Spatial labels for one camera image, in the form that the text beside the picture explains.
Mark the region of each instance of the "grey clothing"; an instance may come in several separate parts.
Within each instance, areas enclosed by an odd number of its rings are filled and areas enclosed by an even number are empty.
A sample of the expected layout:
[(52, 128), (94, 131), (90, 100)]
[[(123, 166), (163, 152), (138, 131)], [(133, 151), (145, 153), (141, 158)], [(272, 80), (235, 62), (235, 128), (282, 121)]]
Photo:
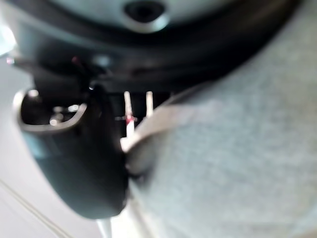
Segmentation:
[(154, 237), (317, 237), (317, 1), (235, 72), (158, 108), (134, 140), (131, 191)]

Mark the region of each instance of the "circular opening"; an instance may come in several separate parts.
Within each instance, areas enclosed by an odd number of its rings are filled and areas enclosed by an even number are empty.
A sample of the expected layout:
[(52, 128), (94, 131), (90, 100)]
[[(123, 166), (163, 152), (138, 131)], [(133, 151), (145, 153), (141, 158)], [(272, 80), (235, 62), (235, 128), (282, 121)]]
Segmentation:
[(164, 13), (164, 6), (154, 1), (131, 2), (126, 5), (125, 13), (140, 23), (150, 23)]
[(154, 14), (154, 11), (150, 7), (140, 6), (136, 9), (136, 14), (143, 19), (148, 19)]

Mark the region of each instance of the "round hole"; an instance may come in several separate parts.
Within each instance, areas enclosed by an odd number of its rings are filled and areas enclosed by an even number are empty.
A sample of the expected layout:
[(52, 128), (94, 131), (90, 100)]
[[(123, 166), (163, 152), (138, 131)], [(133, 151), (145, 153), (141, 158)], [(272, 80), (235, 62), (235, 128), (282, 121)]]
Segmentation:
[(140, 23), (150, 23), (158, 19), (165, 11), (161, 3), (155, 1), (136, 1), (128, 3), (125, 13)]

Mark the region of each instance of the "black plastic part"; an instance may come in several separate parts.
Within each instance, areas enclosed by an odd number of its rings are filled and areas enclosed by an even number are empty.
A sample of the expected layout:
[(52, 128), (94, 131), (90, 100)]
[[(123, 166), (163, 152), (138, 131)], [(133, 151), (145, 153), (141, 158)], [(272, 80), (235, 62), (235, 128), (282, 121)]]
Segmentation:
[(146, 93), (130, 93), (132, 115), (135, 118), (134, 126), (137, 127), (147, 115)]
[(149, 23), (159, 18), (165, 11), (164, 6), (155, 1), (135, 1), (128, 3), (125, 13), (140, 23)]
[(146, 35), (93, 24), (49, 1), (0, 4), (23, 57), (58, 67), (77, 56), (111, 70), (107, 81), (96, 77), (107, 89), (144, 92), (223, 76), (260, 49), (297, 2), (242, 0), (218, 14)]
[(52, 112), (40, 99), (28, 94), (20, 98), (15, 105), (25, 141), (62, 200), (89, 219), (118, 215), (125, 206), (128, 180), (104, 90), (96, 87), (82, 116), (62, 129), (50, 125)]
[(170, 96), (171, 93), (153, 93), (153, 109), (164, 103)]

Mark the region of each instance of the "black handle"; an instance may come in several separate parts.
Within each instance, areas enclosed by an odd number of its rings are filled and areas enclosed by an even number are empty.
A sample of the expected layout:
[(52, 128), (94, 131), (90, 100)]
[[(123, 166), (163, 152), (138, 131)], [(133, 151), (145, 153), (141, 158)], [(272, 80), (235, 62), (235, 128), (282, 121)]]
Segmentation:
[(36, 90), (18, 93), (14, 107), (31, 153), (64, 202), (90, 219), (118, 215), (128, 179), (112, 108), (102, 88), (96, 87), (86, 103), (66, 112), (47, 108)]

